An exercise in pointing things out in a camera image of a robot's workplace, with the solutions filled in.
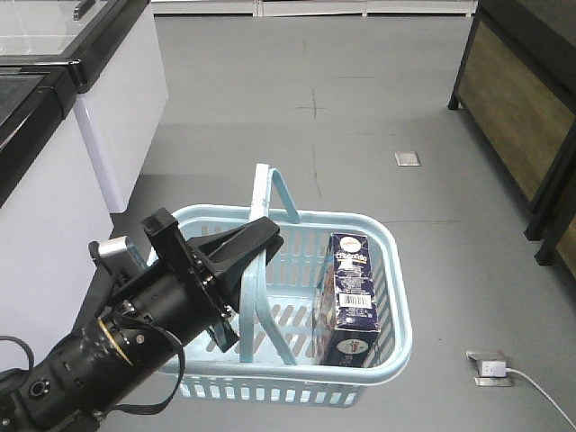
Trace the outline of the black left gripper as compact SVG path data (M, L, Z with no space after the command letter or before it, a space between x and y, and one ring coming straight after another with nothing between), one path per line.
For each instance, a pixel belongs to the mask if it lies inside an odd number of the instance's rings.
M183 344L206 331L220 351L229 351L239 335L232 328L239 312L242 276L262 252L268 263L284 243L280 227L268 217L208 236L186 240L177 219L161 208L142 221L157 252L159 280L169 281L152 317Z

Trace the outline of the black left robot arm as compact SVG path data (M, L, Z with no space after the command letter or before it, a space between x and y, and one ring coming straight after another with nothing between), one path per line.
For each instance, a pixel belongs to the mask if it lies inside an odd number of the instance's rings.
M112 411L154 415L166 404L129 405L126 396L169 359L207 333L221 351L238 342L230 315L239 310L241 279L259 255L283 244L269 218L185 238L160 209L142 223L157 261L111 267L92 313L41 362L1 375L4 431L95 431Z

